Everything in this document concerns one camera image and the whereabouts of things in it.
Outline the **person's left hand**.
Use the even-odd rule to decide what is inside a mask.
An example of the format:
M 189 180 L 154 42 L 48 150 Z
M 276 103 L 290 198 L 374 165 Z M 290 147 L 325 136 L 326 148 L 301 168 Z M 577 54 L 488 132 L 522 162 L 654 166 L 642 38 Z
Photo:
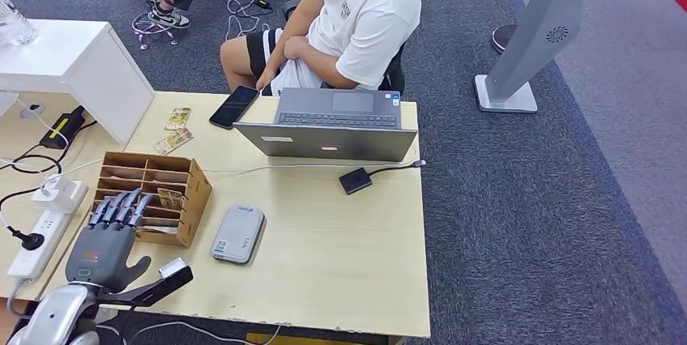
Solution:
M 288 60 L 297 60 L 308 48 L 306 36 L 290 36 L 284 44 L 284 55 Z

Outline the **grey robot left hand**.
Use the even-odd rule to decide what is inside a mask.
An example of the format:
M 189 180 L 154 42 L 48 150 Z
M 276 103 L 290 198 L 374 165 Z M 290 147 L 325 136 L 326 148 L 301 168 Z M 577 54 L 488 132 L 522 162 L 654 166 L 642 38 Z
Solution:
M 89 283 L 112 293 L 122 292 L 151 264 L 144 256 L 133 266 L 127 259 L 143 211 L 152 200 L 140 188 L 102 199 L 83 227 L 66 263 L 66 280 Z

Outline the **person's right hand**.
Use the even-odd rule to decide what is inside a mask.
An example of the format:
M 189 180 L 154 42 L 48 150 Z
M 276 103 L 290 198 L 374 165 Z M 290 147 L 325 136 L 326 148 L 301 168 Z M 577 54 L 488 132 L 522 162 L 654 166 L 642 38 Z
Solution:
M 266 66 L 261 75 L 258 77 L 255 88 L 261 91 L 266 86 L 269 86 L 271 81 L 278 74 L 279 69 L 272 66 Z

